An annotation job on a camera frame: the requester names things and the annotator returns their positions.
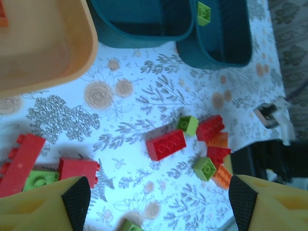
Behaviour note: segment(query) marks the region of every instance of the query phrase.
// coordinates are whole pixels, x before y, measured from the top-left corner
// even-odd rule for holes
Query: white patterned tablecloth
[[[191,68],[174,42],[138,50],[100,44],[81,78],[1,99],[0,161],[27,132],[47,139],[36,168],[56,169],[60,156],[98,161],[86,231],[116,230],[122,218],[146,231],[218,229],[232,216],[228,191],[200,181],[191,167],[205,144],[186,138],[185,149],[155,162],[145,139],[172,130],[180,116],[218,114],[232,150],[280,137],[252,112],[284,89],[267,2],[250,0],[249,10],[254,54],[245,68]]]

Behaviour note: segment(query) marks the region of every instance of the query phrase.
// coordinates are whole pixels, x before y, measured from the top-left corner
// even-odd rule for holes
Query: floral tablecloth
[[[98,161],[86,231],[116,230],[122,218],[146,231],[218,229],[232,216],[228,192],[191,168],[206,155],[205,144],[187,137],[185,149],[156,162],[145,140],[174,129],[184,115],[221,115],[233,150],[280,136],[252,112],[284,89],[267,2],[250,0],[249,11],[253,58],[245,68],[191,68],[174,42],[138,50],[100,44],[81,78],[1,99],[0,161],[27,132],[47,140],[36,168],[56,170],[60,156]]]

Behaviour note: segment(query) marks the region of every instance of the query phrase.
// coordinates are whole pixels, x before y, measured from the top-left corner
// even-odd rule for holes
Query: black object
[[[308,141],[294,141],[284,146],[281,140],[260,141],[231,154],[234,174],[267,180],[271,169],[284,182],[292,177],[308,177]]]
[[[74,231],[82,231],[90,204],[91,191],[88,179],[81,177],[62,195],[67,216]]]
[[[229,199],[239,231],[247,231],[258,193],[237,176],[231,177]]]

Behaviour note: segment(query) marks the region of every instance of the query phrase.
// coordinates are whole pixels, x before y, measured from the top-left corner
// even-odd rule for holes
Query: green duplo block
[[[198,24],[200,26],[205,26],[211,22],[211,8],[198,2]]]
[[[133,224],[131,221],[125,219],[119,231],[144,231],[144,230],[138,227],[137,225]]]
[[[199,120],[196,119],[195,117],[184,116],[180,118],[178,125],[177,125],[177,129],[182,129],[188,135],[195,136],[198,124],[199,124]]]
[[[23,191],[54,183],[58,181],[59,175],[58,172],[32,170],[26,180]]]
[[[208,157],[200,157],[193,166],[193,170],[200,180],[204,181],[209,181],[216,172],[213,162]]]

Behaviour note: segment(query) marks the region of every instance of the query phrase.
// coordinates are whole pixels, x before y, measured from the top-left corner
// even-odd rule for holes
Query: orange plastic bin
[[[98,41],[86,0],[2,0],[0,98],[62,84],[92,65]]]

